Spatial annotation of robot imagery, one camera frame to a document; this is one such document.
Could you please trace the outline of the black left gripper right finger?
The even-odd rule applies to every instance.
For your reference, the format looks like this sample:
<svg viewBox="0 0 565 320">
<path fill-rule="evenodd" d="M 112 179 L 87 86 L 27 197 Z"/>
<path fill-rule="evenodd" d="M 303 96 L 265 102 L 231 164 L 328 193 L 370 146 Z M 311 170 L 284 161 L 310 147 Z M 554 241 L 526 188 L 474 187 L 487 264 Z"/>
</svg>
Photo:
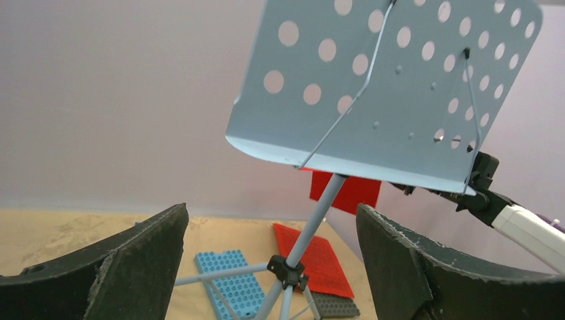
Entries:
<svg viewBox="0 0 565 320">
<path fill-rule="evenodd" d="M 563 319 L 564 277 L 493 263 L 379 213 L 356 211 L 379 319 Z"/>
</svg>

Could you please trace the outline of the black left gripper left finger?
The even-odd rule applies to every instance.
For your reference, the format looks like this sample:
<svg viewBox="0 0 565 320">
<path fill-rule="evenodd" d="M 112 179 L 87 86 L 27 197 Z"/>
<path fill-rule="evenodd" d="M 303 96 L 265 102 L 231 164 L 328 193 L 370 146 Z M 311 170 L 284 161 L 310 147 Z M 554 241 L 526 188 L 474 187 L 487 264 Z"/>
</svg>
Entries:
<svg viewBox="0 0 565 320">
<path fill-rule="evenodd" d="M 2 319 L 164 319 L 189 224 L 184 203 L 1 277 Z"/>
</svg>

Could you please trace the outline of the red sheet music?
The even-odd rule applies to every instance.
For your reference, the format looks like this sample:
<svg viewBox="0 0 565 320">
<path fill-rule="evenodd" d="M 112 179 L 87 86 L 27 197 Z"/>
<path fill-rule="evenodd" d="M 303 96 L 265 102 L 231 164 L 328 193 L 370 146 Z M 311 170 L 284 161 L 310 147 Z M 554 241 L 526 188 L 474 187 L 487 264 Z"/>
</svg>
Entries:
<svg viewBox="0 0 565 320">
<path fill-rule="evenodd" d="M 310 168 L 302 169 L 311 171 L 310 199 L 318 201 L 332 173 Z M 376 207 L 382 181 L 362 177 L 348 177 L 332 203 L 332 207 L 352 215 L 356 215 L 359 204 Z"/>
<path fill-rule="evenodd" d="M 280 223 L 274 223 L 273 229 L 279 252 L 282 256 L 287 257 L 300 231 Z M 313 237 L 300 262 L 305 266 L 305 273 L 309 276 L 308 287 L 311 291 L 354 298 L 354 293 L 338 257 L 327 239 L 319 236 Z"/>
</svg>

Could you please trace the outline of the light blue music stand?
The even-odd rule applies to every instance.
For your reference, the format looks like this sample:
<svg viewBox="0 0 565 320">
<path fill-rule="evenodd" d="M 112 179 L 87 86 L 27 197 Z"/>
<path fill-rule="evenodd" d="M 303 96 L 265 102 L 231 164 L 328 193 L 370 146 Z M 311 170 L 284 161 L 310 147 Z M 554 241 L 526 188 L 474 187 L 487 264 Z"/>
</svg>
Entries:
<svg viewBox="0 0 565 320">
<path fill-rule="evenodd" d="M 299 261 L 348 177 L 385 181 L 396 160 L 479 151 L 536 40 L 534 1 L 267 1 L 226 140 L 251 157 L 332 173 L 288 257 L 181 277 L 271 271 L 257 313 L 280 317 Z"/>
</svg>

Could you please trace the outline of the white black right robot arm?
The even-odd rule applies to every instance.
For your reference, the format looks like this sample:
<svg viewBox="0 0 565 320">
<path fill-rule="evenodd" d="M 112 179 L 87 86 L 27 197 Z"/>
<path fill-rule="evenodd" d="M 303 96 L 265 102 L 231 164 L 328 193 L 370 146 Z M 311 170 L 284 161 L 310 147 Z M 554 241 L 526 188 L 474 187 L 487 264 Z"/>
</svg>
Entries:
<svg viewBox="0 0 565 320">
<path fill-rule="evenodd" d="M 564 231 L 519 205 L 511 198 L 489 189 L 498 160 L 477 150 L 418 155 L 396 160 L 385 181 L 407 195 L 425 189 L 467 211 L 483 224 L 521 246 L 547 266 L 564 273 Z"/>
</svg>

